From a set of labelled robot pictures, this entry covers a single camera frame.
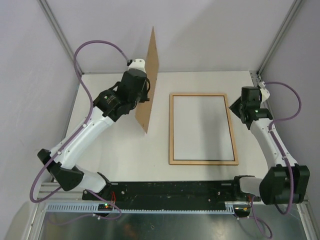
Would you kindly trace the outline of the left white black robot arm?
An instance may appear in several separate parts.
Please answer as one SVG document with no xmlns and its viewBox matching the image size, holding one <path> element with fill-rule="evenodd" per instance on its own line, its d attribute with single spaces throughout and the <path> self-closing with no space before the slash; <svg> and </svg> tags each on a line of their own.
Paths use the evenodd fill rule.
<svg viewBox="0 0 320 240">
<path fill-rule="evenodd" d="M 148 102 L 150 81 L 147 74 L 131 68 L 121 81 L 99 93 L 92 102 L 92 111 L 60 144 L 52 149 L 41 149 L 37 157 L 64 191 L 76 187 L 90 190 L 100 200 L 110 196 L 107 178 L 77 166 L 84 150 L 121 116 L 135 109 L 137 104 Z"/>
</svg>

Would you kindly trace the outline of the brown frame backing board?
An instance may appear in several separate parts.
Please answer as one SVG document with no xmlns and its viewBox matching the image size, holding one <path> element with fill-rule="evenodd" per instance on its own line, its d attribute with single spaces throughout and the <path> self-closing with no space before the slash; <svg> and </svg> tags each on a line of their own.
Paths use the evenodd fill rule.
<svg viewBox="0 0 320 240">
<path fill-rule="evenodd" d="M 150 87 L 148 92 L 149 101 L 146 101 L 144 103 L 139 103 L 137 105 L 137 108 L 135 111 L 135 119 L 140 124 L 144 132 L 147 134 L 149 129 L 150 119 L 151 119 L 153 99 L 154 99 L 156 82 L 157 82 L 157 77 L 159 72 L 159 56 L 158 56 L 156 34 L 155 34 L 154 27 L 152 27 L 152 31 L 150 35 L 146 61 L 145 61 L 145 70 L 150 82 Z"/>
</svg>

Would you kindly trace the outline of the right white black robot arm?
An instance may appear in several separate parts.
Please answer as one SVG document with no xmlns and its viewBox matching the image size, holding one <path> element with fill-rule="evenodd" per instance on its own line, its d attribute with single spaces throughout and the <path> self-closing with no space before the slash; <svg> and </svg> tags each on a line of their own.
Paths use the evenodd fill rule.
<svg viewBox="0 0 320 240">
<path fill-rule="evenodd" d="M 230 188 L 230 194 L 237 201 L 251 194 L 265 205 L 300 204 L 305 198 L 310 170 L 292 157 L 276 130 L 271 112 L 262 107 L 269 96 L 265 86 L 245 86 L 229 108 L 253 134 L 268 166 L 263 178 L 238 176 L 239 183 Z"/>
</svg>

